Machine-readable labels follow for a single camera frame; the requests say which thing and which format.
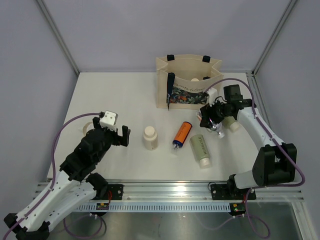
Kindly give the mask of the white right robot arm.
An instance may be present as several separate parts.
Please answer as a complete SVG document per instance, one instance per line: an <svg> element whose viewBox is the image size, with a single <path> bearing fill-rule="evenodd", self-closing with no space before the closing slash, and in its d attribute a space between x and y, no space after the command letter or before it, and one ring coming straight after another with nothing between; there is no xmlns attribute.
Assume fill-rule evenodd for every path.
<svg viewBox="0 0 320 240"><path fill-rule="evenodd" d="M233 174L222 193L237 199L250 188L291 183L295 179L297 148L280 139L261 118L253 98L245 99L239 85L224 87L219 100L214 87L207 89L207 103L200 108L200 127L217 129L228 117L233 117L247 131L258 153L251 170Z"/></svg>

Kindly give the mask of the cream bottle with round cap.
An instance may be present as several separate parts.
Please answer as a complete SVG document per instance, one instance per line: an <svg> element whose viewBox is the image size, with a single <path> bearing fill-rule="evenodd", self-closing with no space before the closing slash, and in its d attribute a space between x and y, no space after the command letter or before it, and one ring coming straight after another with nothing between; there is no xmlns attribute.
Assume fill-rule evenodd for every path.
<svg viewBox="0 0 320 240"><path fill-rule="evenodd" d="M143 143L147 150L153 151L158 147L158 133L152 126L147 126L143 131Z"/></svg>

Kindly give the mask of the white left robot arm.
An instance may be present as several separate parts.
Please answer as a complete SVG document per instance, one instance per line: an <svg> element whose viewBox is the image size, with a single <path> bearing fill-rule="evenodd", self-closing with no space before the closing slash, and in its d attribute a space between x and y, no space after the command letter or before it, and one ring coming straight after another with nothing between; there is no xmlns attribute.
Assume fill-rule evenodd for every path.
<svg viewBox="0 0 320 240"><path fill-rule="evenodd" d="M59 169L52 169L52 180L45 189L23 210L4 218L9 228L4 239L13 232L18 240L46 240L72 210L108 194L108 182L93 171L111 146L129 145L131 130L124 125L122 135L118 135L115 112L93 113L92 116L93 129L85 134Z"/></svg>

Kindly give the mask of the small sage green bottle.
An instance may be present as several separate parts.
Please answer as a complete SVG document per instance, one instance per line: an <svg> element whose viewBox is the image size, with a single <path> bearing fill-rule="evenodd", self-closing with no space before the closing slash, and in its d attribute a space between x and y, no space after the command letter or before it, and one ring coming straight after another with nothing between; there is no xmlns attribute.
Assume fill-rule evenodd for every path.
<svg viewBox="0 0 320 240"><path fill-rule="evenodd" d="M228 116L222 121L223 126L229 129L231 132L235 133L241 127L237 120L233 116Z"/></svg>

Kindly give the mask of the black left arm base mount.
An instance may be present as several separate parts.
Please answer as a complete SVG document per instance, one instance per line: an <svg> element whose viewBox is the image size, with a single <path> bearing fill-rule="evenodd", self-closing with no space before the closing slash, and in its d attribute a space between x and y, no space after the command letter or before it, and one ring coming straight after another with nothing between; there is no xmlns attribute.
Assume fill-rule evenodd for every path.
<svg viewBox="0 0 320 240"><path fill-rule="evenodd" d="M96 193L93 200L109 200L120 201L123 199L123 184L109 184L108 186L103 186Z"/></svg>

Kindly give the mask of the sage green bottle white cap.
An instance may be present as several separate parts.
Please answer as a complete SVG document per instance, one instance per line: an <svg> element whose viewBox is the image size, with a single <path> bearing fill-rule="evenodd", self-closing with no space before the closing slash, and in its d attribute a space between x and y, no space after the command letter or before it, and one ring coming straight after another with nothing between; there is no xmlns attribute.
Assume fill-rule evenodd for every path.
<svg viewBox="0 0 320 240"><path fill-rule="evenodd" d="M190 138L190 146L196 162L201 169L210 168L210 153L202 134L194 135Z"/></svg>

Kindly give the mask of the shiny silver bottle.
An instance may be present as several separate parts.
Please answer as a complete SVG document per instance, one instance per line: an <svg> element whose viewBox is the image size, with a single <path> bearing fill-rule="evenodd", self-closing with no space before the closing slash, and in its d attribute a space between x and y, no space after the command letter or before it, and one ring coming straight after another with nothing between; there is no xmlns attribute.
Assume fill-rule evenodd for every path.
<svg viewBox="0 0 320 240"><path fill-rule="evenodd" d="M210 128L210 131L213 133L216 133L220 139L225 136L225 133L223 131L223 124L221 122L220 123L213 123L212 127Z"/></svg>

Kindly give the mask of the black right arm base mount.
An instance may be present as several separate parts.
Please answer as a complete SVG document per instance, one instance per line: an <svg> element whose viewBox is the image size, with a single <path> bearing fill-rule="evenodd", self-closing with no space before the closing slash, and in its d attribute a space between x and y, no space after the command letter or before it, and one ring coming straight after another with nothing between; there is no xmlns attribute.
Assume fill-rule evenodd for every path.
<svg viewBox="0 0 320 240"><path fill-rule="evenodd" d="M244 201L257 199L255 192L249 192L247 197L248 188L238 189L228 182L209 182L207 187L213 200Z"/></svg>

